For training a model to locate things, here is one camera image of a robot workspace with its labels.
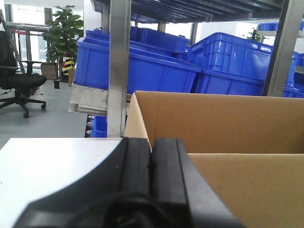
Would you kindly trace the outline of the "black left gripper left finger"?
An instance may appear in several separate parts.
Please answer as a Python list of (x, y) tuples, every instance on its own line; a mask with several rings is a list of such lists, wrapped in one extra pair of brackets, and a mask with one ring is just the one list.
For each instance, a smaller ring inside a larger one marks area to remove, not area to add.
[(24, 209), (16, 228), (98, 228), (108, 210), (147, 205), (150, 146), (146, 139), (123, 138), (88, 174)]

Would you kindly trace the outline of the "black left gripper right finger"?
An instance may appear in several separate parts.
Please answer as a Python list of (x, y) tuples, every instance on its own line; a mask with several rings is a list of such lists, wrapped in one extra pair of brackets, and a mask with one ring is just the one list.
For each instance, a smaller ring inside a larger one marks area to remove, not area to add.
[(158, 138), (151, 153), (152, 195), (183, 228), (242, 228), (194, 165), (180, 139)]

